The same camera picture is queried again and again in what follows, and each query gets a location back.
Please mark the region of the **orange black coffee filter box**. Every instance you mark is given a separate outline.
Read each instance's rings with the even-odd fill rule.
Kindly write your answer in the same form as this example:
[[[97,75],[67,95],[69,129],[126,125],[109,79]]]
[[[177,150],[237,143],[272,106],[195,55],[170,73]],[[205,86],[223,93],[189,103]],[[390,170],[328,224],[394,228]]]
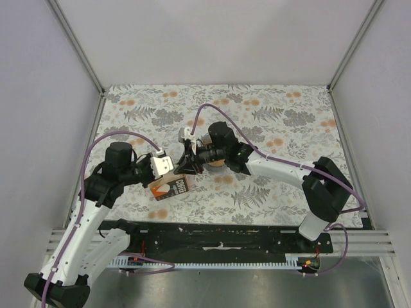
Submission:
[[[165,200],[189,191],[185,175],[164,175],[162,178],[148,185],[153,197],[157,201]]]

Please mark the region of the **clear glass coffee server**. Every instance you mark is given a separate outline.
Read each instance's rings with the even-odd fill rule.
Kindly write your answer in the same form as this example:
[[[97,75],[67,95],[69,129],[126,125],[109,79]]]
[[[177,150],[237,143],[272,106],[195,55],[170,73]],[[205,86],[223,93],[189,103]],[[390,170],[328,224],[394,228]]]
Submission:
[[[203,145],[211,144],[211,138],[209,134],[205,134],[200,138]],[[222,173],[226,169],[225,161],[219,160],[214,161],[209,164],[203,165],[204,169],[207,170],[209,173]]]

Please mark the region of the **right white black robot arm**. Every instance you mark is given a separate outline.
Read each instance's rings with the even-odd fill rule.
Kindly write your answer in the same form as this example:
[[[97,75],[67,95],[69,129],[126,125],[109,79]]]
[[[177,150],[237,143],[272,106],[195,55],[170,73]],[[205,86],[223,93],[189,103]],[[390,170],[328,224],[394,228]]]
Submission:
[[[250,144],[240,142],[234,131],[221,121],[213,123],[208,134],[211,142],[199,145],[190,128],[180,129],[179,142],[184,151],[174,173],[201,174],[206,164],[222,160],[235,173],[264,176],[301,189],[309,211],[294,236],[294,245],[304,253],[316,247],[320,234],[337,220],[350,197],[352,186],[335,163],[327,157],[311,164],[270,159]]]

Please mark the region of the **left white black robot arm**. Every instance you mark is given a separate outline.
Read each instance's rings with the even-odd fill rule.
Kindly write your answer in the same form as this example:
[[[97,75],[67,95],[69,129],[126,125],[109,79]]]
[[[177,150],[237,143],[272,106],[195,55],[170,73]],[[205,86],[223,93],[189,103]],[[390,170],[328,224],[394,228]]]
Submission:
[[[119,219],[94,249],[89,246],[116,200],[129,185],[150,183],[173,169],[169,156],[156,148],[141,158],[131,144],[113,142],[105,158],[83,181],[72,219],[50,260],[30,273],[25,288],[43,307],[83,307],[94,281],[123,251],[141,246],[138,226]]]

